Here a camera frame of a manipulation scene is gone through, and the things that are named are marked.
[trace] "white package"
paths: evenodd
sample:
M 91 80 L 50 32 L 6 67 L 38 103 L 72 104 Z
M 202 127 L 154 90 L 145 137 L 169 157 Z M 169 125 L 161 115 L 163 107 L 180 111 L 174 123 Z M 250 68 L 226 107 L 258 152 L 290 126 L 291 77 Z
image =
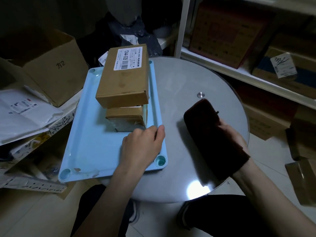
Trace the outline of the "white package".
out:
M 0 145 L 44 132 L 63 111 L 25 89 L 0 91 Z

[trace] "blue tray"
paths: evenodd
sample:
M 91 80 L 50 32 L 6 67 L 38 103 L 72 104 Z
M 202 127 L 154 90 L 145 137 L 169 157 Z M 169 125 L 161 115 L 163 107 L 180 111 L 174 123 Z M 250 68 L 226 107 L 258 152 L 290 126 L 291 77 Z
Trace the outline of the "blue tray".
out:
M 153 61 L 149 62 L 149 104 L 147 127 L 162 124 Z M 76 115 L 58 174 L 62 183 L 113 175 L 119 164 L 122 140 L 129 132 L 116 132 L 105 119 L 103 109 L 95 99 L 103 67 L 93 68 L 83 87 Z M 165 141 L 153 163 L 146 169 L 159 170 L 168 163 Z

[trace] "forearm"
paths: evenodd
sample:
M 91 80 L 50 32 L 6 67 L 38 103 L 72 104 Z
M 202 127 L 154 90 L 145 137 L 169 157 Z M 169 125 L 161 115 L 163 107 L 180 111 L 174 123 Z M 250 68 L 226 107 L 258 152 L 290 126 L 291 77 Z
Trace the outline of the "forearm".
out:
M 316 225 L 249 159 L 232 178 L 277 236 L 316 236 Z
M 80 236 L 117 236 L 125 207 L 143 172 L 119 166 L 87 218 L 76 231 Z

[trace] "sneaker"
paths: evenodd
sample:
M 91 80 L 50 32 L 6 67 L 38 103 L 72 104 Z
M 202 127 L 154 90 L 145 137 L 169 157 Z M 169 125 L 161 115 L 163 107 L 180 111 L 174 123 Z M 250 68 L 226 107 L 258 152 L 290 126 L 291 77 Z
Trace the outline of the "sneaker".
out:
M 138 219 L 139 219 L 139 210 L 138 210 L 138 207 L 139 207 L 139 202 L 136 202 L 135 200 L 132 200 L 133 201 L 133 210 L 134 210 L 134 213 L 133 215 L 130 217 L 130 221 L 129 221 L 129 224 L 130 225 L 134 225 L 137 223 Z
M 180 228 L 187 229 L 187 230 L 190 230 L 191 228 L 186 224 L 186 222 L 184 220 L 184 214 L 186 213 L 189 205 L 190 205 L 190 201 L 184 202 L 184 204 L 180 208 L 180 210 L 179 210 L 179 212 L 177 214 L 177 217 L 176 217 L 177 225 Z

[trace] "leg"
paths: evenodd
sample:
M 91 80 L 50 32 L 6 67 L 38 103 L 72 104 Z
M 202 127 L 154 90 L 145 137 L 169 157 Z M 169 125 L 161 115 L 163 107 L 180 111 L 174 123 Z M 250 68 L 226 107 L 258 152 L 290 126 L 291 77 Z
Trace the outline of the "leg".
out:
M 214 236 L 273 236 L 246 196 L 207 195 L 189 203 L 183 219 Z
M 97 203 L 97 201 L 100 199 L 101 195 L 103 194 L 105 190 L 105 186 L 102 184 L 95 185 L 91 187 L 89 190 L 87 190 L 80 199 L 79 202 L 79 208 L 77 212 L 77 217 L 74 223 L 74 226 L 72 228 L 72 232 L 70 236 L 73 236 L 74 233 L 77 231 L 77 229 L 80 227 L 82 222 L 85 220 L 85 218 L 88 216 L 94 205 Z M 133 215 L 134 209 L 133 209 L 133 202 L 132 200 L 129 200 L 124 215 L 122 219 L 122 223 L 120 226 L 120 230 L 118 233 L 118 237 L 125 236 L 125 233 L 128 228 L 128 223 L 130 217 Z

